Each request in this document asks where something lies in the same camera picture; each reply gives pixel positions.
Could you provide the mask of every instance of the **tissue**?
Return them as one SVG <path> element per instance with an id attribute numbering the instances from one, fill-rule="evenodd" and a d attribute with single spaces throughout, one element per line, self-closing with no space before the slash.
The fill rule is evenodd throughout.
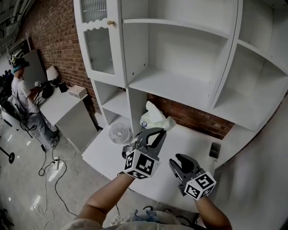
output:
<path id="1" fill-rule="evenodd" d="M 170 130 L 176 125 L 176 122 L 171 118 L 165 118 L 162 112 L 151 102 L 146 103 L 147 113 L 141 116 L 140 124 L 144 128 L 164 128 L 166 131 Z"/>

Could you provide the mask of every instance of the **power strip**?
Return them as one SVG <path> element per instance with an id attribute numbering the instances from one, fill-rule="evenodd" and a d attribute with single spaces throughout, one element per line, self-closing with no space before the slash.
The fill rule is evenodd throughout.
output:
<path id="1" fill-rule="evenodd" d="M 54 157 L 54 161 L 55 163 L 53 164 L 53 169 L 59 170 L 59 157 L 58 156 Z"/>

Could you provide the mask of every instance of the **baseball cap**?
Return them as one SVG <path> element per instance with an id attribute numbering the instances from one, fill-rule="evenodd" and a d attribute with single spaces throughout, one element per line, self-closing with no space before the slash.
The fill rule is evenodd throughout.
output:
<path id="1" fill-rule="evenodd" d="M 24 58 L 17 58 L 13 63 L 13 73 L 15 73 L 17 70 L 19 70 L 21 67 L 27 67 L 30 66 L 29 62 L 25 61 Z"/>

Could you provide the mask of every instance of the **tiled floor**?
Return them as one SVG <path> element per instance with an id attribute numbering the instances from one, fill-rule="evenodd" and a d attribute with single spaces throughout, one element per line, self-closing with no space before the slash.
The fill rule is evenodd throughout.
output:
<path id="1" fill-rule="evenodd" d="M 0 125 L 2 124 L 4 124 L 4 130 L 0 139 L 0 146 L 8 153 L 14 152 L 16 158 L 10 164 L 8 157 L 0 151 L 0 208 L 8 210 L 8 214 L 15 225 L 15 230 L 41 230 L 44 224 L 53 216 L 50 210 L 46 211 L 44 217 L 36 216 L 33 209 L 34 207 L 38 215 L 38 205 L 42 205 L 42 208 L 45 209 L 45 176 L 40 177 L 38 175 L 45 154 L 36 138 L 30 138 L 23 130 L 16 131 L 1 119 Z M 53 154 L 54 156 L 61 155 L 66 159 L 73 156 L 73 151 L 66 145 L 64 137 L 60 138 Z M 52 155 L 51 150 L 49 150 L 45 166 L 51 160 Z M 79 152 L 76 153 L 75 158 L 66 161 L 66 165 L 67 171 L 59 180 L 57 191 L 66 202 L 68 209 L 78 214 L 90 195 L 107 184 L 109 180 L 91 168 L 82 159 Z M 63 174 L 64 170 L 65 165 L 60 163 L 59 171 L 50 168 L 47 173 L 47 205 L 53 210 L 55 218 L 47 224 L 46 230 L 61 229 L 74 218 L 66 211 L 54 189 L 57 179 Z M 124 194 L 118 203 L 121 216 L 133 212 L 135 209 L 142 209 L 147 205 L 156 208 L 166 207 L 130 190 Z M 109 226 L 110 221 L 116 214 L 117 210 L 114 208 L 108 214 L 104 226 Z M 186 213 L 186 217 L 190 219 L 192 215 Z"/>

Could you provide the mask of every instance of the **white t-shirt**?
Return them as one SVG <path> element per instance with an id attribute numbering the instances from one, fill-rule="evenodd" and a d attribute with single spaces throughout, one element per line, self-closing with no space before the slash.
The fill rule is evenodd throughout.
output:
<path id="1" fill-rule="evenodd" d="M 38 107 L 28 99 L 28 96 L 31 94 L 31 90 L 27 87 L 25 81 L 14 77 L 11 86 L 12 92 L 15 92 L 15 95 L 18 93 L 18 99 L 21 102 L 21 105 L 29 113 L 39 113 Z"/>
<path id="2" fill-rule="evenodd" d="M 62 228 L 62 230 L 193 230 L 193 228 L 182 225 L 164 225 L 144 221 L 135 221 L 102 228 L 101 225 L 94 220 L 76 219 Z"/>

